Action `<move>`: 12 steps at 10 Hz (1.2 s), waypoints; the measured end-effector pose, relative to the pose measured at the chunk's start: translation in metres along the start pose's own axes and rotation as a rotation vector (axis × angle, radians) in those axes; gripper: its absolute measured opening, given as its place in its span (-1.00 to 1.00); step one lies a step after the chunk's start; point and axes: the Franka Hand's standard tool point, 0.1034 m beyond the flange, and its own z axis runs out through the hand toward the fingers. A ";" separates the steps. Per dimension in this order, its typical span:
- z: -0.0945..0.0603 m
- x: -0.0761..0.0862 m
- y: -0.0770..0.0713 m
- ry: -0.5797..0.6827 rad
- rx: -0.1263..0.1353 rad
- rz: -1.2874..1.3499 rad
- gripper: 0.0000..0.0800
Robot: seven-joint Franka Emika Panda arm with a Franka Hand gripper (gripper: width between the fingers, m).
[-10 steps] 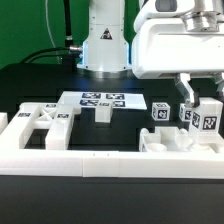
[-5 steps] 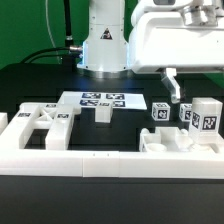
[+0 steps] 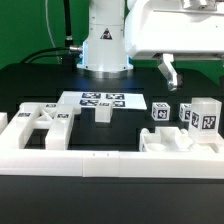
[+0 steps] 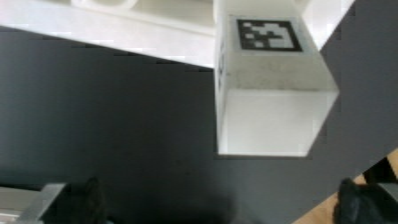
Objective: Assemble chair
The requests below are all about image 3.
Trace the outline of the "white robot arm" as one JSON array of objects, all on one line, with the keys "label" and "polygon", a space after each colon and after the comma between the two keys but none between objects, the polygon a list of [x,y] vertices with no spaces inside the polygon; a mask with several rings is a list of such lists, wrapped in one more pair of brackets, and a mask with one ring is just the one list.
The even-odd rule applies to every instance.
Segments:
[{"label": "white robot arm", "polygon": [[80,69],[112,78],[129,61],[160,61],[168,89],[182,86],[176,60],[224,62],[224,0],[90,0]]}]

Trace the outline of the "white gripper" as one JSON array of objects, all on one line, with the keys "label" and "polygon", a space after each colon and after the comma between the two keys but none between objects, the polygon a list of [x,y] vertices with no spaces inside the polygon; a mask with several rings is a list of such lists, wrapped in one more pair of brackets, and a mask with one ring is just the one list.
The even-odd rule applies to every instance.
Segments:
[{"label": "white gripper", "polygon": [[224,55],[224,1],[127,0],[125,49],[135,60],[163,54],[158,69],[169,91],[182,87],[174,56],[219,58]]}]

